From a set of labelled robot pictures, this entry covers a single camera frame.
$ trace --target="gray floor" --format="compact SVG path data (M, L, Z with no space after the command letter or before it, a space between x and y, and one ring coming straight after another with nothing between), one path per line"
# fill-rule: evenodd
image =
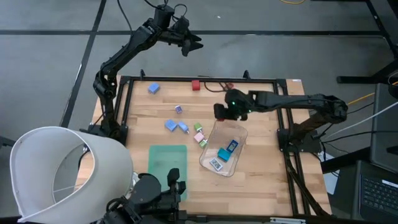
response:
M122 5L136 29L154 10L142 0ZM278 0L170 0L185 3L192 30L376 30L366 5L361 2L312 2L288 5ZM373 1L383 23L397 40L397 19L385 1ZM83 29L91 30L100 0L49 1L3 0L0 29ZM116 0L108 0L99 30L127 30ZM249 70L258 78L298 78L308 94L335 95L347 102L374 91L374 85L338 85L339 75L370 75L392 60L384 39L365 37L273 37L253 35L203 35L205 47L185 58L180 49L157 44L139 54L122 71L123 75L240 77ZM69 128L86 128L91 120L96 95L92 89L102 62L125 44L128 36L96 36L81 84ZM0 136L17 139L41 126L57 126L88 41L87 35L0 35ZM350 107L359 108L372 98ZM372 113L367 108L349 117L329 133L349 126ZM364 123L342 135L369 130ZM368 146L367 136L335 143L346 151ZM9 178L7 155L2 148L0 172ZM343 153L328 148L328 153ZM0 217L16 215L9 181L0 189Z

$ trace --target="green towel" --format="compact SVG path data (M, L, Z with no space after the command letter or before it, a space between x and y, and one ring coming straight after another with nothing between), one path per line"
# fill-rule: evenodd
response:
M154 175L162 185L162 191L168 190L167 174L170 169L180 169L178 181L187 181L187 146L166 145L150 146L148 173ZM181 195L181 201L187 199L187 191Z

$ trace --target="blue block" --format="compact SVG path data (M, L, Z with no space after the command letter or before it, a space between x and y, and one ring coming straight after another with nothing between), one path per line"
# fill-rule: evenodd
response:
M231 157L231 153L223 149L222 147L218 150L217 156L224 160L225 162L228 162L228 159Z
M177 124L172 120L167 120L166 123L164 124L164 126L169 129L171 132L173 132L175 130L175 128L177 127Z
M177 106L175 107L175 111L176 111L177 113L182 113L182 108L181 108L181 106L180 106L180 105L177 105Z
M226 150L230 153L234 152L235 148L238 146L238 142L235 140L232 140L229 146L226 148Z
M148 87L148 91L152 94L155 94L158 90L160 89L160 85L157 83L152 83L149 87Z
M180 127L180 129L181 129L183 132L189 134L188 126L187 126L184 122L182 122L182 121L178 122L178 126Z

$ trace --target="transparent bin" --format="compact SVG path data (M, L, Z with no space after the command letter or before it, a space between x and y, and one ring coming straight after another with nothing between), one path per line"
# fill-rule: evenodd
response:
M237 121L216 121L213 130L208 138L206 148L203 150L199 163L207 169L225 177L231 177L235 173L235 167L248 136L248 131L238 125ZM227 147L232 140L238 142L235 150L231 153L227 162L218 157L218 150ZM220 170L216 170L210 162L216 160L222 165Z

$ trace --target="white lamp shade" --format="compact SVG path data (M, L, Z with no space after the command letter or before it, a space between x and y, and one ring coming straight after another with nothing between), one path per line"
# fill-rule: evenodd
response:
M60 163L81 144L90 149L94 166L89 179L55 203L53 182ZM10 157L12 190L19 222L89 223L99 220L106 204L125 195L133 173L129 151L119 142L60 127L29 131Z

